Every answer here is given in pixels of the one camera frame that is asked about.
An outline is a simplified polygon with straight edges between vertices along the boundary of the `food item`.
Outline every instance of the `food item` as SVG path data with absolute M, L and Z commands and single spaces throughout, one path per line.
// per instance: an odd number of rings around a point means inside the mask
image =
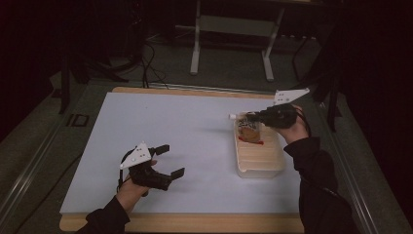
M 246 118 L 237 120 L 238 138 L 245 142 L 263 144 L 260 135 L 260 123 L 251 122 Z

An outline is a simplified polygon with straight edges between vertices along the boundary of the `white tabletop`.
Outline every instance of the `white tabletop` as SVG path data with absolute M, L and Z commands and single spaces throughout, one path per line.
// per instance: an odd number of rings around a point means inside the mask
M 270 105 L 259 98 L 108 93 L 60 212 L 103 208 L 116 192 L 123 156 L 145 141 L 148 147 L 170 145 L 170 152 L 155 156 L 155 170 L 168 175 L 185 168 L 185 175 L 168 191 L 151 189 L 134 213 L 298 213 L 300 178 L 287 154 L 285 170 L 274 178 L 237 174 L 228 115 Z

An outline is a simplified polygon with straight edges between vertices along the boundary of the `black sleeve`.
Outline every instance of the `black sleeve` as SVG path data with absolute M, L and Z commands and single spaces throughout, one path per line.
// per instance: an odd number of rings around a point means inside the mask
M 130 222 L 116 197 L 104 207 L 86 216 L 88 223 L 77 234 L 115 234 L 124 233 L 125 224 Z
M 349 204 L 337 194 L 334 164 L 319 149 L 319 138 L 299 139 L 284 151 L 292 156 L 301 176 L 299 210 L 305 233 L 359 233 Z

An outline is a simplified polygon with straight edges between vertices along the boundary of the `wooden table edge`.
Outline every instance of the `wooden table edge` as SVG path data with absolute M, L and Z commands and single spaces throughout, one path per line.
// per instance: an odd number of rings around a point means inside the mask
M 76 231 L 87 214 L 64 214 L 59 227 Z M 130 232 L 158 233 L 304 233 L 299 214 L 130 214 Z
M 152 95 L 178 95 L 178 96 L 201 96 L 201 97 L 223 97 L 223 98 L 263 98 L 273 99 L 274 95 L 260 95 L 250 93 L 237 93 L 236 91 L 202 91 L 202 90 L 167 90 L 167 89 L 142 89 L 131 87 L 116 87 L 112 93 L 125 94 L 152 94 Z

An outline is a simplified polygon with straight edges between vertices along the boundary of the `table leg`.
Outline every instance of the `table leg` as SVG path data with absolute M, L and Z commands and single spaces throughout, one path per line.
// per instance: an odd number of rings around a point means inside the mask
M 262 52 L 265 76 L 267 77 L 267 81 L 269 82 L 274 81 L 273 69 L 272 69 L 271 62 L 270 62 L 270 53 L 273 50 L 273 45 L 274 45 L 274 42 L 276 41 L 277 33 L 279 32 L 279 29 L 280 29 L 280 24 L 282 22 L 282 16 L 283 16 L 284 11 L 285 11 L 285 8 L 280 9 L 279 16 L 277 17 L 277 22 L 274 24 L 273 32 L 271 33 L 271 36 L 270 36 L 270 43 L 268 44 L 267 50 Z
M 195 19 L 195 45 L 192 53 L 191 75 L 198 74 L 198 64 L 200 62 L 200 17 L 201 17 L 201 0 L 197 1 L 197 16 Z

